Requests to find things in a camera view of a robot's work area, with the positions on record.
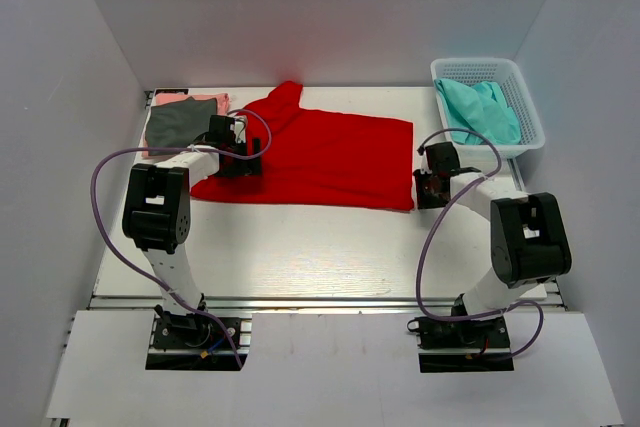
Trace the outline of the red t-shirt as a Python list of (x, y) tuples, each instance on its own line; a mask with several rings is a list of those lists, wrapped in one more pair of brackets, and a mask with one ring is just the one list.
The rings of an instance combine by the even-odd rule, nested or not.
[(247, 105), (249, 137), (270, 146), (259, 159), (260, 175), (209, 177), (192, 187), (192, 196), (411, 211), (412, 123), (305, 109), (302, 93), (302, 85), (287, 81)]

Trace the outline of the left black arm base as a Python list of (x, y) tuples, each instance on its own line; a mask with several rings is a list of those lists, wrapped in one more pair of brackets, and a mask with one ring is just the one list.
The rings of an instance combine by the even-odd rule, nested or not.
[(178, 316), (156, 305), (145, 369), (240, 371), (249, 353), (251, 321), (241, 317), (220, 321), (224, 327), (202, 315)]

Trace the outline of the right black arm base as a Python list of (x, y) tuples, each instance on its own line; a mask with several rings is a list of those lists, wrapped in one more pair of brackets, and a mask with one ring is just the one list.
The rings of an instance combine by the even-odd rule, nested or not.
[(465, 322), (418, 317), (407, 323), (418, 341), (423, 374), (510, 372), (511, 343), (503, 317)]

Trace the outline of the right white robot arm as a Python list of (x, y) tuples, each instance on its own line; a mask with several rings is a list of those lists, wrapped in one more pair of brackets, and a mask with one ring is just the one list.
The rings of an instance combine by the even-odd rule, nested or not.
[(419, 257), (418, 300), (428, 249), (449, 210), (464, 206), (489, 222), (491, 267), (474, 287), (458, 296), (450, 315), (429, 316), (451, 322), (453, 337), (472, 346), (488, 332), (485, 318), (522, 305), (526, 292), (570, 271), (572, 257), (561, 212), (550, 193), (522, 192), (477, 168), (461, 166), (450, 142), (421, 146), (418, 153), (423, 158), (422, 167), (413, 172), (418, 207), (441, 210)]

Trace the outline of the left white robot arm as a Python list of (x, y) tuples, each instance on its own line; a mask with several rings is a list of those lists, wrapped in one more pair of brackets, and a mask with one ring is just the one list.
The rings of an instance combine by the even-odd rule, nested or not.
[(249, 112), (213, 115), (208, 130), (184, 148), (155, 150), (165, 157), (156, 163), (137, 163), (131, 171), (124, 202), (122, 228), (150, 264), (163, 291), (162, 310), (181, 316), (177, 334), (199, 346), (211, 334), (204, 294), (196, 286), (185, 242), (191, 229), (190, 191), (210, 177), (261, 177), (260, 139), (249, 139)]

